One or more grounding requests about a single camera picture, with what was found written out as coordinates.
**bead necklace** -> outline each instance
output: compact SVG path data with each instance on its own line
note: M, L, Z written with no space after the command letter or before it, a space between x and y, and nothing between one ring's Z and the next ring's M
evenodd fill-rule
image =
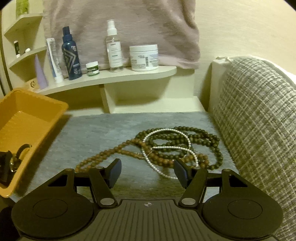
M195 132L196 134L188 134L186 131ZM166 144L157 145L153 140L162 139L170 140ZM207 133L205 130L201 130L193 127L179 126L174 128L156 128L148 129L139 132L135 138L126 140L113 149L102 151L95 156L85 159L79 165L76 166L76 172L86 172L90 168L97 166L102 161L106 160L114 153L119 153L127 156L131 156L137 159L144 159L146 162L160 175L176 179L176 177L168 176L160 171L155 165L160 167L173 168L175 159L180 158L183 162L188 163L194 161L193 166L199 166L200 168L206 168L214 170L222 165L223 157L220 152L219 138L216 135ZM196 154L191 143L199 145L205 145L212 149L217 162L214 165L209 165L207 155L202 153ZM142 153L134 153L131 151L123 150L127 145L135 145L141 148ZM161 152L181 151L178 155L167 155Z

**pink towel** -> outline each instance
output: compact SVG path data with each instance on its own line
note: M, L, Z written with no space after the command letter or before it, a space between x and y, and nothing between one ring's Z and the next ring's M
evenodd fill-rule
M109 68L105 39L107 20L114 19L124 57L129 46L158 44L159 64L196 69L199 33L194 21L195 0L43 0L46 38L55 38L63 74L62 28L70 26L82 69L98 61Z

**circular black cover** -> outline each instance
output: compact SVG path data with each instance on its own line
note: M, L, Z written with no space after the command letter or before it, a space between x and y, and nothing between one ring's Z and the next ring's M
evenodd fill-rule
M282 221L282 212L271 198L240 199L222 193L204 203L202 215L218 233L239 239L269 236L279 228Z
M39 239L74 234L88 224L92 215L92 203L79 194L24 197L12 210L16 228L26 236Z

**green bottle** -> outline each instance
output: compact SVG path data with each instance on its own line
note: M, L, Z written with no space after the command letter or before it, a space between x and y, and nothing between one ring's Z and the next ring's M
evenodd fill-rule
M23 14L29 13L29 0L17 0L16 2L16 18Z

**clear spray bottle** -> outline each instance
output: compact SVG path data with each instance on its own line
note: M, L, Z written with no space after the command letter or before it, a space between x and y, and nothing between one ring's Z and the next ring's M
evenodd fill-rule
M121 45L114 20L107 21L106 44L111 72L121 71L123 69Z

